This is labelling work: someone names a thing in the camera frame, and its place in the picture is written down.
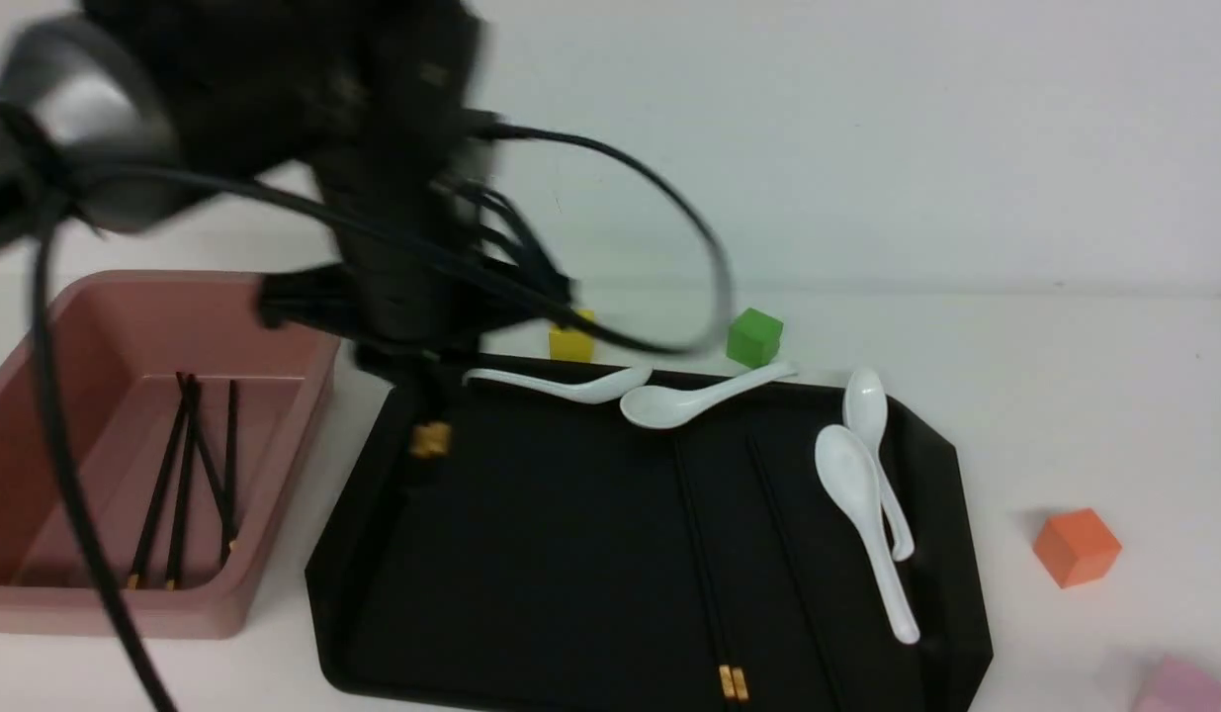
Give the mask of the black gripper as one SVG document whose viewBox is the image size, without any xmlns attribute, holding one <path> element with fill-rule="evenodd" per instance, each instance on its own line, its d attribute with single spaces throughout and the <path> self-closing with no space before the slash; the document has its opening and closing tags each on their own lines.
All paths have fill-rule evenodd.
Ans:
<svg viewBox="0 0 1221 712">
<path fill-rule="evenodd" d="M 313 158 L 310 169 L 325 206 L 447 248 L 567 307 L 570 280 L 515 204 L 488 186 L 490 158 L 491 149 L 471 148 L 432 172 L 337 148 Z M 389 237 L 331 234 L 339 263 L 261 280 L 256 311 L 266 329 L 297 322 L 353 341 L 363 369 L 389 379 L 419 355 L 465 355 L 490 330 L 527 320 L 521 308 L 422 265 Z"/>
</svg>

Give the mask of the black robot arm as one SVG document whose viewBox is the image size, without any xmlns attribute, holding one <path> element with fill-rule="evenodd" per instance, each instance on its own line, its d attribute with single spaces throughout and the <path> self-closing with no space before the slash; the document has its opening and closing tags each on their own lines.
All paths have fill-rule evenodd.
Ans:
<svg viewBox="0 0 1221 712">
<path fill-rule="evenodd" d="M 462 1 L 81 1 L 0 64 L 0 252 L 70 219 L 138 233 L 222 194 L 328 226 L 337 263 L 263 276 L 377 375 L 564 311 L 570 283 L 482 159 Z"/>
</svg>

